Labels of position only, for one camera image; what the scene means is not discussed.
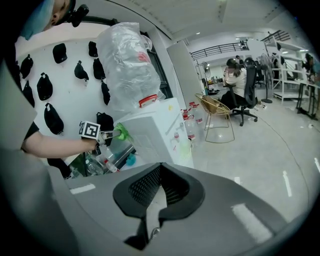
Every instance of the black t-shirt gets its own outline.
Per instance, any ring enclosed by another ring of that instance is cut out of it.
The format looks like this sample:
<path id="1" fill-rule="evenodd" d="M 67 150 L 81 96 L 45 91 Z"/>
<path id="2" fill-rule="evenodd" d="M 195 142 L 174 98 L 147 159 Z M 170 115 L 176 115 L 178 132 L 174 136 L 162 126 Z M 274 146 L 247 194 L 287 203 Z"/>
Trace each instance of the black t-shirt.
<path id="1" fill-rule="evenodd" d="M 34 133 L 36 133 L 36 132 L 38 132 L 38 131 L 39 131 L 38 126 L 33 122 L 33 123 L 31 124 L 28 132 L 26 133 L 26 136 L 25 136 L 24 139 L 26 140 L 26 139 L 29 138 L 32 134 L 34 134 Z"/>

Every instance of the mesh chair back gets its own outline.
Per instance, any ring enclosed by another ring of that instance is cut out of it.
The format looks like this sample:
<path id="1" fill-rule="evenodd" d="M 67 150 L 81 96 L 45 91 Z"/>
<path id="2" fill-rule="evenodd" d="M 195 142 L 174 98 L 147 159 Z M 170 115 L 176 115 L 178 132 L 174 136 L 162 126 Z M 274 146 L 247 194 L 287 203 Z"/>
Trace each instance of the mesh chair back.
<path id="1" fill-rule="evenodd" d="M 245 60 L 244 60 L 244 66 L 245 66 L 245 68 L 247 69 L 248 68 L 248 66 L 250 66 L 250 65 L 256 65 L 256 63 L 255 63 L 255 61 L 251 58 L 251 57 L 248 57 L 248 58 L 246 58 Z"/>
<path id="2" fill-rule="evenodd" d="M 247 66 L 244 97 L 250 108 L 253 108 L 257 104 L 256 90 L 255 90 L 256 77 L 257 77 L 257 68 L 254 65 Z"/>
<path id="3" fill-rule="evenodd" d="M 205 190 L 197 179 L 161 163 L 120 182 L 113 190 L 114 201 L 125 215 L 141 219 L 136 235 L 128 237 L 125 243 L 139 250 L 149 242 L 147 208 L 159 186 L 164 189 L 167 204 L 159 212 L 160 227 L 164 221 L 188 217 L 199 208 L 205 198 Z"/>

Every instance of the hand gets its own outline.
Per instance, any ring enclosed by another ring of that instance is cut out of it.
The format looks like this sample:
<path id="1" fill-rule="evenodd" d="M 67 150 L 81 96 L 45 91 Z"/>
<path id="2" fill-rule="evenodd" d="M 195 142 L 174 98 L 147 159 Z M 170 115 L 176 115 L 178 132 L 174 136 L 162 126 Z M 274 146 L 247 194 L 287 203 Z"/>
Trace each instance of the hand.
<path id="1" fill-rule="evenodd" d="M 83 138 L 82 141 L 86 144 L 86 148 L 88 148 L 88 151 L 96 149 L 96 145 L 98 142 L 95 139 Z"/>

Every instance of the person sitting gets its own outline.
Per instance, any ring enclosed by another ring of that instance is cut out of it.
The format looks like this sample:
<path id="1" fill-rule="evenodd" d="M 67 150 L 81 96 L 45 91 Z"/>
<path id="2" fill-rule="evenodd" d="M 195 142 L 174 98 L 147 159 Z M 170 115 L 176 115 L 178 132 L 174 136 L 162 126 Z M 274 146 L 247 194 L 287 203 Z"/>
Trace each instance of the person sitting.
<path id="1" fill-rule="evenodd" d="M 224 84 L 235 85 L 233 88 L 234 97 L 237 103 L 245 100 L 245 89 L 247 84 L 247 71 L 233 59 L 230 58 L 226 62 L 224 71 Z M 231 92 L 228 90 L 221 98 L 220 102 L 226 105 L 230 110 L 235 109 L 234 100 Z"/>
<path id="2" fill-rule="evenodd" d="M 235 62 L 240 64 L 240 66 L 242 66 L 242 67 L 245 65 L 244 61 L 240 58 L 239 55 L 235 56 Z"/>

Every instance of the ceiling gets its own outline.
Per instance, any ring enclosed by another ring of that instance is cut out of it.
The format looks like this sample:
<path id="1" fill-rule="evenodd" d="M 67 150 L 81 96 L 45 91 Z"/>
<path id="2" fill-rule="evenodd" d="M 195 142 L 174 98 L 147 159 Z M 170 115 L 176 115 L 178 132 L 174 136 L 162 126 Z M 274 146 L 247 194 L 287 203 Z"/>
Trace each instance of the ceiling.
<path id="1" fill-rule="evenodd" d="M 113 8 L 125 7 L 133 11 L 136 19 L 157 26 L 175 41 L 185 38 L 194 40 L 231 30 L 283 30 L 282 19 L 279 18 L 283 15 L 289 21 L 286 26 L 295 26 L 294 19 L 277 0 L 77 0 L 77 5 L 79 2 L 90 5 L 90 16 L 116 18 L 119 21 L 123 20 L 117 16 L 123 15 L 123 12 Z"/>

